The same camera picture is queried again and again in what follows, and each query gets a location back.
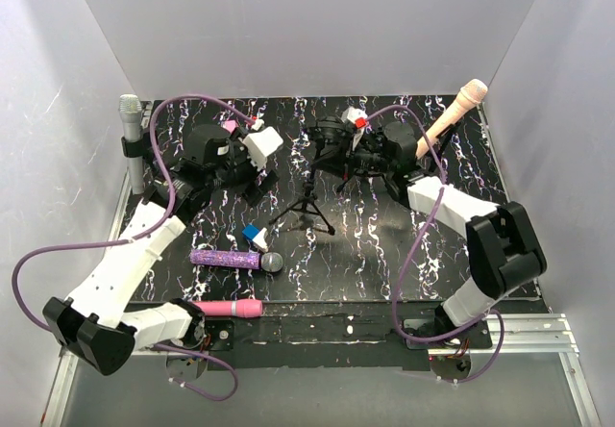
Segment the beige microphone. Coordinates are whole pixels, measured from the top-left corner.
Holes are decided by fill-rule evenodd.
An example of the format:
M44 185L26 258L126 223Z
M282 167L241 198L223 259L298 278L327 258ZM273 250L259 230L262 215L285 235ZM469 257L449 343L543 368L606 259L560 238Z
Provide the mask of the beige microphone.
M463 86L453 103L435 120L426 131L427 138L420 138L417 143L416 158L424 157L429 151L428 141L436 144L440 136L470 110L479 105L488 92L488 86L479 79L472 79Z

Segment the black tripod microphone stand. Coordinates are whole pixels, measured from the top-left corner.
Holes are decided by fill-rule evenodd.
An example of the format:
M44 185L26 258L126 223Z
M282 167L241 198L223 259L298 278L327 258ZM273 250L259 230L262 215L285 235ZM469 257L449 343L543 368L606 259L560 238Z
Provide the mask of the black tripod microphone stand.
M368 179L368 178L374 178L374 177L382 177L384 175L384 172L382 170L378 170L378 169L347 169L347 168L342 168L341 170L336 170L334 172L334 175L336 177L339 177L342 181L341 184L339 184L336 188L335 188L335 192L337 194L340 194L343 192L344 188L347 186L348 183L350 183L353 179Z

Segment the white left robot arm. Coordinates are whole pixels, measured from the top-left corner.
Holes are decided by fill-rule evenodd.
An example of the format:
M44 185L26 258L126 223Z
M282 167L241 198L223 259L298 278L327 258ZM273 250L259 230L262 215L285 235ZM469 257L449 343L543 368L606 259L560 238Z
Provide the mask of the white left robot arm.
M283 146L272 127L249 132L205 125L194 129L183 155L158 174L134 215L86 279L66 298L51 298L43 316L56 340L103 375L116 372L137 349L171 340L198 348L209 316L254 318L256 299L191 303L173 299L156 308L127 312L131 297L163 251L186 229L219 189L236 189L255 206L276 185L274 171L260 173Z

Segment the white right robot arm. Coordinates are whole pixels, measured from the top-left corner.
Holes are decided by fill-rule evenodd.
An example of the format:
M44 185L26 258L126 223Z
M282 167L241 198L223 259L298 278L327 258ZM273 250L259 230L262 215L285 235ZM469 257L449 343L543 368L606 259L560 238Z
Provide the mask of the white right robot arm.
M480 316L547 269L547 260L526 209L472 197L418 164L417 139L410 125L389 123L366 133L356 123L321 119L307 128L316 146L315 169L349 181L355 176L383 179L391 198L424 214L466 240L470 277L434 312L433 331L446 347L459 346Z

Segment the purple glitter microphone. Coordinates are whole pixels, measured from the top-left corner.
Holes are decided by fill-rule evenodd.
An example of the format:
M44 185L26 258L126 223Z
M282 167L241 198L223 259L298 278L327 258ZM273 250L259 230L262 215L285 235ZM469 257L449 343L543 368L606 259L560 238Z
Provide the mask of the purple glitter microphone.
M196 265L256 269L268 273L278 273L284 267L282 255L275 252L259 253L199 249L191 251L189 260Z

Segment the black tripod shock-mount stand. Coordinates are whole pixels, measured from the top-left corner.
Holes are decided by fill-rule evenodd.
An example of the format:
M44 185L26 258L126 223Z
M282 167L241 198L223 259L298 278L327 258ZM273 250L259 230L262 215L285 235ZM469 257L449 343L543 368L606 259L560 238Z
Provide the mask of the black tripod shock-mount stand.
M325 116L317 119L313 125L306 127L305 132L309 141L314 144L314 140L317 137L331 135L334 132L352 134L350 126L346 123L343 123L340 118L335 116ZM326 219L325 215L316 205L317 194L315 193L315 176L317 171L322 170L313 169L311 167L311 162L308 167L309 174L302 185L301 195L292 204L288 205L286 209L283 210L280 214L270 219L268 224L270 226L274 225L280 218L290 212L301 215L317 215L326 225L327 233L329 235L334 235L334 227L330 224L330 222Z

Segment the pink plastic microphone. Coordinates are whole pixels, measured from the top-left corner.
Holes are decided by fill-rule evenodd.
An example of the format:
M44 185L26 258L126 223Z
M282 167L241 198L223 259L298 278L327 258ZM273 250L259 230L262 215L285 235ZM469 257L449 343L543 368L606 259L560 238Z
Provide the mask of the pink plastic microphone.
M206 316L257 318L262 316L263 303L257 299L193 302Z

